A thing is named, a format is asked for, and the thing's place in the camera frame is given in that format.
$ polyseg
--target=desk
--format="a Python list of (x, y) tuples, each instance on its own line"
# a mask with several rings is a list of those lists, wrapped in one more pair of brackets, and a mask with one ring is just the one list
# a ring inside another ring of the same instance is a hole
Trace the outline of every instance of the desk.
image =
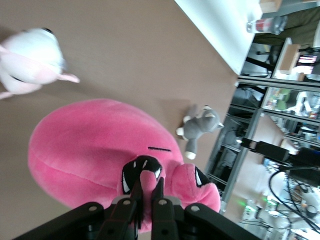
[(230, 68), (240, 75), (254, 34), (247, 22), (261, 19), (260, 0), (175, 0)]

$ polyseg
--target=clear plastic bottle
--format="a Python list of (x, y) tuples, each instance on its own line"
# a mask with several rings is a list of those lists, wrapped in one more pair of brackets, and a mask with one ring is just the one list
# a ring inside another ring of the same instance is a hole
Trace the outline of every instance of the clear plastic bottle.
[(246, 30), (248, 33), (261, 34), (270, 33), (278, 35), (285, 29), (288, 16), (275, 16), (259, 20), (248, 21)]

